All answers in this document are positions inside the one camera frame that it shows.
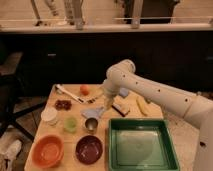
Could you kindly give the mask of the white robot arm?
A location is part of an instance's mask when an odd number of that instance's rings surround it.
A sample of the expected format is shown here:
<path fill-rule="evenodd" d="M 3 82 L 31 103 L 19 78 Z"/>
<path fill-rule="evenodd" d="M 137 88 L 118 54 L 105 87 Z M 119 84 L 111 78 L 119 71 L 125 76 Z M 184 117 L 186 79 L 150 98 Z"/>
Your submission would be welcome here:
<path fill-rule="evenodd" d="M 129 59 L 108 68 L 103 82 L 104 108 L 108 110 L 120 89 L 126 88 L 182 117 L 199 130 L 193 171 L 213 171 L 213 100 L 142 78 L 135 70 Z"/>

